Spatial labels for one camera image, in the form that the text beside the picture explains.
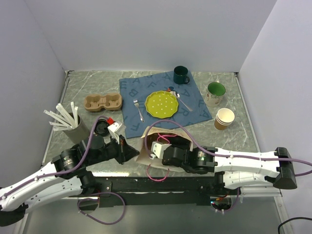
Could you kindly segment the kraft paper takeout bag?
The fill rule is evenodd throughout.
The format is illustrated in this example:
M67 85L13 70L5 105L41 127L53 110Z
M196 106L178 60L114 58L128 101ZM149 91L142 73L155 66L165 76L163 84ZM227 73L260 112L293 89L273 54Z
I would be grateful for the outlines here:
M153 141L170 144L170 137L182 137L188 139L191 142L190 150L193 149L193 142L191 138L184 131L178 129L169 130L158 127L152 127L151 129L146 128L140 138L140 153L135 157L135 162L147 167L143 174L152 181L162 182L168 176L182 176L186 173L180 167L163 165L161 159L149 158Z

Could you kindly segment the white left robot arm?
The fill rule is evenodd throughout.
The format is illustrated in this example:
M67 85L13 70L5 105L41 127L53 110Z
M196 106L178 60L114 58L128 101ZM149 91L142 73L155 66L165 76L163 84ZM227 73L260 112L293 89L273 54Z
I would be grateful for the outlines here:
M139 154L123 136L105 143L101 136L86 138L64 150L36 173L0 190L0 225L12 225L35 208L68 196L91 196L97 181L88 166L115 159L124 164Z

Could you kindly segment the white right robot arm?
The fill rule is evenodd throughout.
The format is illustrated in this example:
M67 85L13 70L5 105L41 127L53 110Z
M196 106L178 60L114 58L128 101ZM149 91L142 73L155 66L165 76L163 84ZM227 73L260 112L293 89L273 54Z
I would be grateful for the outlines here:
M196 147L192 150L179 142L153 142L152 153L166 166L182 168L192 174L213 173L218 179L214 191L225 194L229 189L271 183L275 188L297 188L293 164L286 148L278 147L266 153L228 151L215 147Z

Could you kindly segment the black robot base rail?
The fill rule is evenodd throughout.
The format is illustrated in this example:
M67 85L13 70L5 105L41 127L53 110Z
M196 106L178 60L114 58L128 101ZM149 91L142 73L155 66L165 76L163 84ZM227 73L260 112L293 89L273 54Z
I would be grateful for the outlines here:
M241 195L241 189L227 189L221 178L216 176L182 176L168 177L156 182L148 177L96 177L94 189L86 195L74 195L83 198L103 192L99 197L99 206L112 207L119 203L118 198L110 193L120 195L126 205L171 205L196 204L209 206L211 198Z

